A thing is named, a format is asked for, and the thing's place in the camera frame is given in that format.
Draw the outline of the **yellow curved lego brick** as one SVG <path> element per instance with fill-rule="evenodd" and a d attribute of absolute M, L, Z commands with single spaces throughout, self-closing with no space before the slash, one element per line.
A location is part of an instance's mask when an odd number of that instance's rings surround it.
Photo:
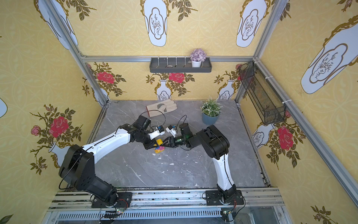
<path fill-rule="evenodd" d="M 163 144 L 163 141 L 161 139 L 156 140 L 157 146 L 160 147 Z"/>

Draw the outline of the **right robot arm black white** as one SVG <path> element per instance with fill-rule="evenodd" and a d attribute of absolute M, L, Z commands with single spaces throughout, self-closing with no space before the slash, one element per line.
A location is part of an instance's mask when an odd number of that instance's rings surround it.
<path fill-rule="evenodd" d="M 217 192 L 215 201 L 234 206 L 245 205 L 246 201 L 240 190 L 237 189 L 231 176 L 228 164 L 228 152 L 230 143 L 215 125 L 193 134 L 189 124 L 179 125 L 180 136 L 169 136 L 162 141 L 163 147 L 177 148 L 185 146 L 193 149 L 202 146 L 206 154 L 212 159 L 217 175 Z"/>

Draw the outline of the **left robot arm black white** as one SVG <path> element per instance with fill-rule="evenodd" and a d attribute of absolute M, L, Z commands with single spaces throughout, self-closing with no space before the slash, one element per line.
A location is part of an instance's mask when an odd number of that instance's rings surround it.
<path fill-rule="evenodd" d="M 147 128 L 151 120 L 139 116 L 133 124 L 119 126 L 113 133 L 84 146 L 72 145 L 62 162 L 59 176 L 78 191 L 86 191 L 101 200 L 106 207 L 115 207 L 119 201 L 117 189 L 96 176 L 96 163 L 115 149 L 130 142 L 142 143 L 145 149 L 157 148 L 155 138 L 164 134 L 162 126 Z"/>

